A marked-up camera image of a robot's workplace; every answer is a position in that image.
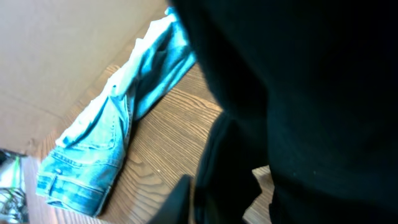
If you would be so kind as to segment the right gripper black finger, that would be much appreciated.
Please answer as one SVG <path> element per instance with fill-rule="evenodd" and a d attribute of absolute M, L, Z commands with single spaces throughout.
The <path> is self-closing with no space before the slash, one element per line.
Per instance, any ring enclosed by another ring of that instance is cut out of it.
<path fill-rule="evenodd" d="M 192 177 L 183 175 L 148 224 L 188 224 Z"/>

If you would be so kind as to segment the black t-shirt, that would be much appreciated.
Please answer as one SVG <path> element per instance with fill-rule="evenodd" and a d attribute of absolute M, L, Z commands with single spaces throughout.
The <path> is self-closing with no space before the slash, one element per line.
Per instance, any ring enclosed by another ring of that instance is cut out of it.
<path fill-rule="evenodd" d="M 237 223 L 268 166 L 272 223 L 397 222 L 397 2 L 172 1 L 222 108 L 197 223 Z"/>

